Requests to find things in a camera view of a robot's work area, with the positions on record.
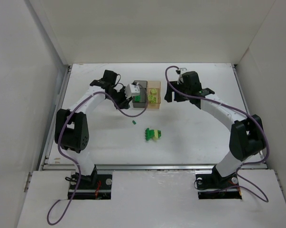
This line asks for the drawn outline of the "lime lego hollow brick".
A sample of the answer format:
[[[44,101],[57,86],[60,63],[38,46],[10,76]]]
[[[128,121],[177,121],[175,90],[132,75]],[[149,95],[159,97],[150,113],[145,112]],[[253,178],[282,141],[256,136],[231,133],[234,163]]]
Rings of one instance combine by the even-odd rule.
[[[150,103],[157,103],[157,98],[153,96],[153,100],[149,101]]]

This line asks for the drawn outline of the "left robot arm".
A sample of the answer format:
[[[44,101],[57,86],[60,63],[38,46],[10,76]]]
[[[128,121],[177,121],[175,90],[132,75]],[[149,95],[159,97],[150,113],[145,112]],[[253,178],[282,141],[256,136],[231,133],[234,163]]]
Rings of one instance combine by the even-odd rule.
[[[101,79],[93,80],[84,95],[71,107],[59,109],[55,120],[55,143],[59,153],[75,163],[77,175],[92,181],[95,164],[83,150],[89,142],[87,115],[105,99],[110,99],[117,109],[129,109],[132,97],[140,94],[138,83],[131,83],[116,90],[118,74],[105,70]]]

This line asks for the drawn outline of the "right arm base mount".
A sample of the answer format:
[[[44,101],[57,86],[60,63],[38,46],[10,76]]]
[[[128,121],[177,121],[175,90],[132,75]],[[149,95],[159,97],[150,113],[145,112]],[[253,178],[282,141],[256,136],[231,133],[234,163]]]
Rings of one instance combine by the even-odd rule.
[[[200,200],[242,199],[235,173],[223,179],[212,173],[197,173],[195,177],[194,187]]]

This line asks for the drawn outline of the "dark green studded lego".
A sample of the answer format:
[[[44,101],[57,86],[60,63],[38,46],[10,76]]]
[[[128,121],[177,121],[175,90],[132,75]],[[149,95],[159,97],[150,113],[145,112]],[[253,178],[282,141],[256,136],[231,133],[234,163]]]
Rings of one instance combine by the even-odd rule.
[[[149,128],[147,128],[145,130],[145,140],[146,141],[149,141],[150,139],[152,139],[153,135],[154,135],[154,131],[153,130],[150,130]]]

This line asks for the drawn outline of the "dark green lego plate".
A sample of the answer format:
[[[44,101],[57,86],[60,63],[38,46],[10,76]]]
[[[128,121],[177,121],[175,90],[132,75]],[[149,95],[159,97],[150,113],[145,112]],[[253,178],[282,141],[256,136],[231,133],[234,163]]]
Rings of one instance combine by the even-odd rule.
[[[138,95],[138,96],[134,96],[134,98],[133,98],[133,101],[134,102],[140,102],[140,96]]]

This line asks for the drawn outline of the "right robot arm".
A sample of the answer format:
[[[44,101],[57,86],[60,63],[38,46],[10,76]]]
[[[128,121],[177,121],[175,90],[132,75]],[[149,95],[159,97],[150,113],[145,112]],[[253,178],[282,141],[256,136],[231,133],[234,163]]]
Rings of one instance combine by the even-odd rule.
[[[258,115],[250,115],[223,102],[213,90],[203,88],[198,73],[186,68],[173,66],[178,79],[167,81],[165,100],[195,105],[207,112],[230,132],[229,151],[217,163],[211,177],[218,181],[233,175],[247,159],[268,148],[262,120]]]

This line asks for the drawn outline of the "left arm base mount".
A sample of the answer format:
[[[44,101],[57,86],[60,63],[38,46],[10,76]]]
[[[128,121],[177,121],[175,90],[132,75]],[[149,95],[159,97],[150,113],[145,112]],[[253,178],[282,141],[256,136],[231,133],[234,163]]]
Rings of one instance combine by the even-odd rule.
[[[98,174],[94,171],[90,176],[81,176],[74,200],[110,200],[112,187],[111,174]]]

